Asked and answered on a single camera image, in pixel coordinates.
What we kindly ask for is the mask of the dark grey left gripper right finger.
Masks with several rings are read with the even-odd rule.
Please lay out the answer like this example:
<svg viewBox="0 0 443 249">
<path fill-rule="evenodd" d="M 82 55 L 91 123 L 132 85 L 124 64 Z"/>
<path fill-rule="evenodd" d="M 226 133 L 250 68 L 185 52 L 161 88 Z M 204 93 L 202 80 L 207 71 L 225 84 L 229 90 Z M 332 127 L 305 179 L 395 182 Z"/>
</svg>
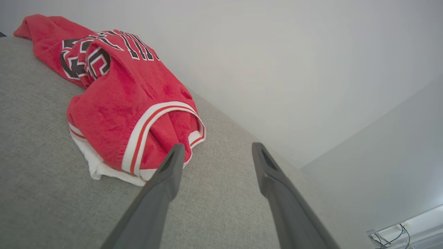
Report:
<svg viewBox="0 0 443 249">
<path fill-rule="evenodd" d="M 282 249 L 338 249 L 339 245 L 267 148 L 252 143 L 261 194 L 269 202 Z"/>
</svg>

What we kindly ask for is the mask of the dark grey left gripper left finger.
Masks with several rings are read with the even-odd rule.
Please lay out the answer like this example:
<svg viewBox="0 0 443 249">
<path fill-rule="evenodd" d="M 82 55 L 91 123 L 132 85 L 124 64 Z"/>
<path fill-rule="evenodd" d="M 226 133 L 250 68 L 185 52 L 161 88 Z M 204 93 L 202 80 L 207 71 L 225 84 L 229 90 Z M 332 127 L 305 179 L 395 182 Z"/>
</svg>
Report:
<svg viewBox="0 0 443 249">
<path fill-rule="evenodd" d="M 158 249 L 169 204 L 179 191 L 185 148 L 174 145 L 142 187 L 101 246 L 103 249 Z"/>
</svg>

